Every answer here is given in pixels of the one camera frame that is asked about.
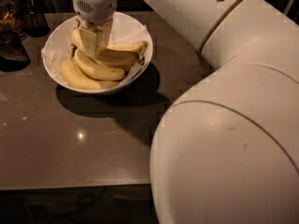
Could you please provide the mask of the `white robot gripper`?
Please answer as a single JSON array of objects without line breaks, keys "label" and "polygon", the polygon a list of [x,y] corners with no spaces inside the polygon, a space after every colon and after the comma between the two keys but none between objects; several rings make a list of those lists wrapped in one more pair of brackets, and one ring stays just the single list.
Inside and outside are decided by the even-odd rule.
[{"label": "white robot gripper", "polygon": [[111,18],[116,11],[117,0],[73,0],[73,8],[82,18],[79,19],[78,31],[84,51],[96,58],[110,39],[113,26]]}]

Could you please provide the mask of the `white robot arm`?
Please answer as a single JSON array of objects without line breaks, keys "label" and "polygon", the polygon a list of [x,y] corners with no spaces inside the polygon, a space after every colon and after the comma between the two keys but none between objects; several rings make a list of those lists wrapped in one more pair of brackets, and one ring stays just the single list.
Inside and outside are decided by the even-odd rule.
[{"label": "white robot arm", "polygon": [[264,0],[144,0],[213,73],[164,113],[159,224],[299,224],[299,27]]}]

